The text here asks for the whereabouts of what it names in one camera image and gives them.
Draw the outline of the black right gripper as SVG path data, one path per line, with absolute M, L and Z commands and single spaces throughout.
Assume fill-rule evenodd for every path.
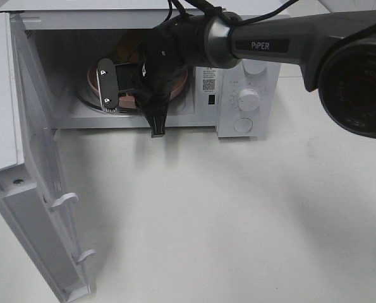
M 151 128 L 151 137 L 160 138 L 166 133 L 176 78 L 189 66 L 212 66 L 205 46 L 211 20 L 205 15 L 176 16 L 149 30 L 140 44 L 134 97 Z

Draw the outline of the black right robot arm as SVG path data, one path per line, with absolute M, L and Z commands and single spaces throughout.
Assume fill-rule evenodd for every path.
M 173 79 L 187 67 L 230 69 L 251 59 L 299 66 L 343 129 L 376 139 L 376 10 L 251 23 L 219 10 L 151 29 L 133 75 L 135 102 L 154 136 L 165 133 Z

